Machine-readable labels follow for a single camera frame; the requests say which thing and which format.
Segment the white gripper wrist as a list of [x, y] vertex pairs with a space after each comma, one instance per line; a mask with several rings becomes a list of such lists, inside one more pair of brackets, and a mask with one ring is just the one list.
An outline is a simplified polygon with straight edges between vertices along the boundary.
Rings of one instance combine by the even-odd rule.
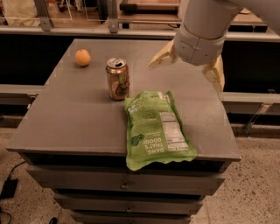
[[202, 73], [217, 93], [225, 86], [221, 55], [228, 28], [220, 24], [182, 24], [174, 37], [151, 59], [148, 68], [170, 65], [178, 56], [195, 66], [204, 65]]

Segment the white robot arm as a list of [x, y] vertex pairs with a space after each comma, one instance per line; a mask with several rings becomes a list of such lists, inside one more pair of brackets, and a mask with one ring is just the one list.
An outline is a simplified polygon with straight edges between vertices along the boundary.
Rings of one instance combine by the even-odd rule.
[[229, 26], [244, 8], [280, 34], [280, 0], [189, 0], [178, 32], [151, 59], [149, 67], [182, 59], [202, 66], [205, 78], [221, 92], [225, 86], [222, 48]]

